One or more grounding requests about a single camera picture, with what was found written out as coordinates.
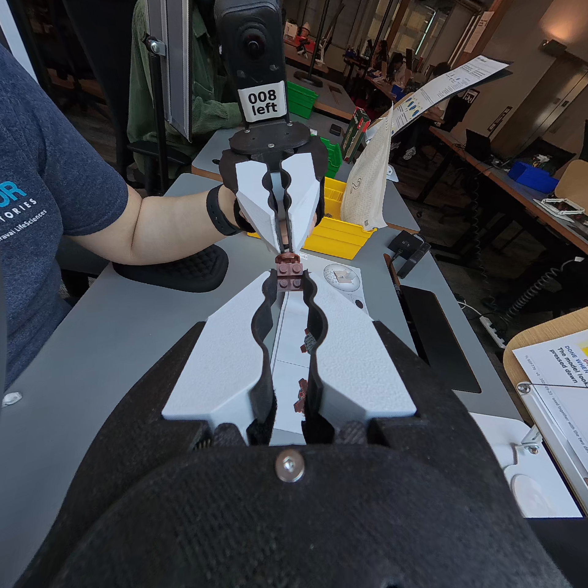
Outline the white frame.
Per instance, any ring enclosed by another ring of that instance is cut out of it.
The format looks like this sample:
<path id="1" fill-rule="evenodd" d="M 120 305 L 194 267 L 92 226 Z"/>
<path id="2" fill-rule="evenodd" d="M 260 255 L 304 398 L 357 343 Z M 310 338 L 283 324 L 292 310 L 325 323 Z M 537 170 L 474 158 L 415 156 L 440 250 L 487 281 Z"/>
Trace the white frame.
<path id="1" fill-rule="evenodd" d="M 584 208 L 568 199 L 544 198 L 533 199 L 535 204 L 554 217 L 579 217 L 584 214 Z"/>

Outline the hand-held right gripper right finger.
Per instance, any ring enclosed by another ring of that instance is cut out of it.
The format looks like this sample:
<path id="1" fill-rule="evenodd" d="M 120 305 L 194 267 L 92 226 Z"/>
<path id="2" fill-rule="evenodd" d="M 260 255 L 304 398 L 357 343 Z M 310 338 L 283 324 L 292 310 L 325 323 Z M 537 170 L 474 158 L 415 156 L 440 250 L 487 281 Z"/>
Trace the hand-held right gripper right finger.
<path id="1" fill-rule="evenodd" d="M 331 443 L 347 423 L 413 417 L 416 406 L 371 318 L 305 270 L 310 352 L 303 436 Z"/>

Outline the black toy brick box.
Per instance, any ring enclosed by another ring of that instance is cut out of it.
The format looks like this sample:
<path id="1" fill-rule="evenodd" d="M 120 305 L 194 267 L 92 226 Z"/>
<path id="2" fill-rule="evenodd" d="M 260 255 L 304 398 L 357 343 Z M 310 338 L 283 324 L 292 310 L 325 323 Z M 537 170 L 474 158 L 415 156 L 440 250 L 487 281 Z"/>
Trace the black toy brick box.
<path id="1" fill-rule="evenodd" d="M 365 110 L 356 107 L 341 143 L 342 158 L 351 162 L 356 155 L 371 120 Z"/>

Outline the person's navy t-shirt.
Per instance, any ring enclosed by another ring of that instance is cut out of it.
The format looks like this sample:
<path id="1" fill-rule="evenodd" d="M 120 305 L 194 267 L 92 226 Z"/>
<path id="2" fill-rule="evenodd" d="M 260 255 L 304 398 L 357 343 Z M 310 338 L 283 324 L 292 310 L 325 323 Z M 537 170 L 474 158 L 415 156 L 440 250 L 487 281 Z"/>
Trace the person's navy t-shirt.
<path id="1" fill-rule="evenodd" d="M 1 265 L 5 386 L 27 368 L 70 311 L 55 260 L 63 235 L 114 223 L 128 202 L 121 175 L 85 141 L 1 47 Z"/>

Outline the wooden desk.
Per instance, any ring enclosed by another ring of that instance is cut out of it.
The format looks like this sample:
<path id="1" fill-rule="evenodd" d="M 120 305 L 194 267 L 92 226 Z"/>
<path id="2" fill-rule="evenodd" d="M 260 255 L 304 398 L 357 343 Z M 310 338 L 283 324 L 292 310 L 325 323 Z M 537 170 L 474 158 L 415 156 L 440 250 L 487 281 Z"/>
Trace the wooden desk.
<path id="1" fill-rule="evenodd" d="M 584 239 L 584 237 L 578 235 L 576 232 L 568 228 L 568 225 L 563 221 L 556 219 L 555 217 L 548 214 L 548 212 L 543 208 L 537 206 L 535 200 L 542 199 L 544 194 L 519 184 L 518 182 L 511 179 L 502 169 L 497 169 L 491 165 L 481 163 L 471 154 L 462 149 L 458 144 L 458 140 L 449 132 L 441 130 L 435 126 L 431 126 L 429 130 L 432 135 L 436 136 L 451 149 L 452 154 L 445 156 L 442 163 L 439 165 L 435 173 L 431 176 L 430 180 L 428 180 L 427 184 L 422 189 L 422 192 L 419 194 L 417 201 L 424 202 L 424 200 L 430 194 L 431 190 L 435 187 L 436 183 L 445 173 L 445 170 L 452 162 L 453 157 L 457 155 L 468 164 L 474 166 L 482 175 L 489 178 L 498 187 L 507 192 L 513 199 L 517 200 L 520 203 L 520 206 L 524 206 L 526 210 L 530 211 L 530 214 L 533 217 L 540 219 L 542 222 L 549 225 L 562 238 L 566 239 L 574 246 L 579 248 L 584 254 L 587 254 L 587 240 Z"/>

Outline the white power strip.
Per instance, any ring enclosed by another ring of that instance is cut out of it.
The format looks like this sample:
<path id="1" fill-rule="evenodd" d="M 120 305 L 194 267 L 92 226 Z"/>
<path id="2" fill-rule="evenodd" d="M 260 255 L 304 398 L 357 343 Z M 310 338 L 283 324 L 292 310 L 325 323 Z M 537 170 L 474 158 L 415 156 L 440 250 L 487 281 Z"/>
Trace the white power strip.
<path id="1" fill-rule="evenodd" d="M 487 316 L 480 316 L 479 321 L 482 327 L 484 327 L 489 336 L 492 338 L 492 340 L 496 343 L 497 347 L 502 350 L 506 349 L 504 339 L 498 333 L 497 329 L 493 326 L 492 321 Z"/>

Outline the white paper bag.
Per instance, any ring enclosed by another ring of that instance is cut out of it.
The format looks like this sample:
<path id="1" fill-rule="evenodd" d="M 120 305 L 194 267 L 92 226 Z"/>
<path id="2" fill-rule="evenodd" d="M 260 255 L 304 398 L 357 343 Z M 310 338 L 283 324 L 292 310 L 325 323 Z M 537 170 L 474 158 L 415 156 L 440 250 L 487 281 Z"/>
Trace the white paper bag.
<path id="1" fill-rule="evenodd" d="M 376 132 L 353 166 L 342 199 L 342 221 L 357 224 L 364 231 L 383 228 L 383 200 L 393 134 L 393 107 L 376 125 Z"/>

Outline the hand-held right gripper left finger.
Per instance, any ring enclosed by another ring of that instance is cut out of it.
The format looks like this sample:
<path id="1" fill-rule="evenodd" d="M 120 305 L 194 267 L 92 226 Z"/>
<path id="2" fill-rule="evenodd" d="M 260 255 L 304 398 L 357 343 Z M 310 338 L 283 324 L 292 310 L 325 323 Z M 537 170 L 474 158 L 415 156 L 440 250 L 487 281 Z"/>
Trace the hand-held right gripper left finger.
<path id="1" fill-rule="evenodd" d="M 268 445 L 276 415 L 270 356 L 277 274 L 258 278 L 210 315 L 162 409 L 166 420 L 234 424 L 251 445 Z"/>

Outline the brown toy brick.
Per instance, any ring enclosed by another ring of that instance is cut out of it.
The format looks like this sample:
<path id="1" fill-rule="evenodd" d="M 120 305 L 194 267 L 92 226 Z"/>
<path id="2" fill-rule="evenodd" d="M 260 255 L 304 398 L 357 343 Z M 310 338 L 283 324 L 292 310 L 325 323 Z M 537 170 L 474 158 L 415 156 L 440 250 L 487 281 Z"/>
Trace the brown toy brick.
<path id="1" fill-rule="evenodd" d="M 279 263 L 276 265 L 276 283 L 278 292 L 301 291 L 303 288 L 303 264 Z"/>

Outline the printed instruction sheet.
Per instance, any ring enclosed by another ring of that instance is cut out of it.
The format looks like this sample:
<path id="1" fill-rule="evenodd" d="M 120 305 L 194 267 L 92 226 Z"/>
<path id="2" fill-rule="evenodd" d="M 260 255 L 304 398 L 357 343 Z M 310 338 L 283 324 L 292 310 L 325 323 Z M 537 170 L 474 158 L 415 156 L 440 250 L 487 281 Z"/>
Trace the printed instruction sheet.
<path id="1" fill-rule="evenodd" d="M 587 481 L 587 329 L 513 353 Z"/>

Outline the black wristwatch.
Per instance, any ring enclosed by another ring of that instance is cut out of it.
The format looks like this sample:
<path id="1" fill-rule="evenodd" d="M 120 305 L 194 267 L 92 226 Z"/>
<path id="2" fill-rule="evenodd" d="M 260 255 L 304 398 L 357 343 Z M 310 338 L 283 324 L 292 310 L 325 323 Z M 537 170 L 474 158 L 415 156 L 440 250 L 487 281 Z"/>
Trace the black wristwatch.
<path id="1" fill-rule="evenodd" d="M 219 205 L 219 190 L 221 186 L 218 185 L 212 188 L 206 196 L 206 209 L 212 224 L 215 229 L 224 236 L 232 236 L 242 232 L 241 227 L 230 223 Z"/>

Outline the yellow plastic bin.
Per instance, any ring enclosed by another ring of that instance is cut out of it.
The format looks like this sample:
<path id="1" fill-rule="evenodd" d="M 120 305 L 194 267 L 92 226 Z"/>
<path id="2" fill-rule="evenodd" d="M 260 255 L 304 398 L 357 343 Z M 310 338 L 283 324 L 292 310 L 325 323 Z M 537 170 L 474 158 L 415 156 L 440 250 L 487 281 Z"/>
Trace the yellow plastic bin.
<path id="1" fill-rule="evenodd" d="M 340 220 L 345 188 L 344 182 L 326 179 L 325 209 L 330 217 L 324 217 L 313 229 L 302 249 L 351 260 L 376 231 L 367 232 L 357 224 Z"/>

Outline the black laptop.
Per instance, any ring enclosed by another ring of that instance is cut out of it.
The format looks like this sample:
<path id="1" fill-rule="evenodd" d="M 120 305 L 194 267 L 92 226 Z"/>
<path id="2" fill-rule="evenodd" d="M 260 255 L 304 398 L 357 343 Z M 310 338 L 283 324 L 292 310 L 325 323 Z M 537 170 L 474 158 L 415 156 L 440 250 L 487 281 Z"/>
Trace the black laptop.
<path id="1" fill-rule="evenodd" d="M 481 162 L 491 161 L 490 138 L 467 128 L 465 151 Z"/>

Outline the white instruction booklet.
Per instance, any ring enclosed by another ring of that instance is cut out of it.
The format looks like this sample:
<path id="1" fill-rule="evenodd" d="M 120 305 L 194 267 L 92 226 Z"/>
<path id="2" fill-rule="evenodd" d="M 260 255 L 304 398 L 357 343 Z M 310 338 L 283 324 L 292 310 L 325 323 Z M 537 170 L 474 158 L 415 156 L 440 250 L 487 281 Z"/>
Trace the white instruction booklet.
<path id="1" fill-rule="evenodd" d="M 359 268 L 311 254 L 302 254 L 301 259 L 315 281 L 321 279 L 361 311 L 368 312 Z M 307 328 L 308 308 L 303 293 L 280 295 L 281 312 L 271 358 L 277 412 L 270 445 L 305 445 L 301 424 L 315 340 Z"/>

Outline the black power adapter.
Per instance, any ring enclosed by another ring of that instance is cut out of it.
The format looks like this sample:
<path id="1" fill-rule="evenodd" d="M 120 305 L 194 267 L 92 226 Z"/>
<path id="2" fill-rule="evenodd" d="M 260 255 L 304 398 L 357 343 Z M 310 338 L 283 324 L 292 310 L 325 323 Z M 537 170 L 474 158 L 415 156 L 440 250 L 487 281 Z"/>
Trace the black power adapter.
<path id="1" fill-rule="evenodd" d="M 397 258 L 405 260 L 402 267 L 396 270 L 398 278 L 403 279 L 412 271 L 423 256 L 429 252 L 431 246 L 419 234 L 402 230 L 392 239 L 387 248 L 393 253 L 391 258 L 392 262 Z"/>

